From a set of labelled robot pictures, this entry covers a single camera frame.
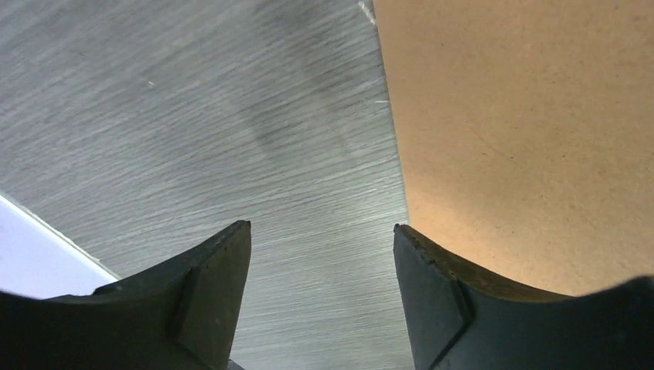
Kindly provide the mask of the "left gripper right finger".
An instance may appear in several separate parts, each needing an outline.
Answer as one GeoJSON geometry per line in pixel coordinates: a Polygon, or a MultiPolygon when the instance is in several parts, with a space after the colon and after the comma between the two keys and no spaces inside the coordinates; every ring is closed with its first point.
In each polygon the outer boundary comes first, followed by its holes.
{"type": "Polygon", "coordinates": [[[393,253],[417,369],[651,369],[653,279],[573,297],[513,281],[405,224],[393,253]]]}

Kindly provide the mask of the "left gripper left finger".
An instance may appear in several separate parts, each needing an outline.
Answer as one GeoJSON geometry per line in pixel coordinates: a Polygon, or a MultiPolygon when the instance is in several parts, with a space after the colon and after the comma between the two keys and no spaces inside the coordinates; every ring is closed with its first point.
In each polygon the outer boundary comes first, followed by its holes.
{"type": "Polygon", "coordinates": [[[235,369],[251,259],[238,220],[196,247],[84,296],[1,296],[3,369],[235,369]]]}

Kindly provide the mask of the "brown backing board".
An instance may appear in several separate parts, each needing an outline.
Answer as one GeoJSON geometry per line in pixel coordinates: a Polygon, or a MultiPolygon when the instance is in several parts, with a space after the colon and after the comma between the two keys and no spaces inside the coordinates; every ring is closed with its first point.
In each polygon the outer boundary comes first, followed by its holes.
{"type": "Polygon", "coordinates": [[[584,294],[653,272],[651,1],[377,1],[410,224],[584,294]]]}

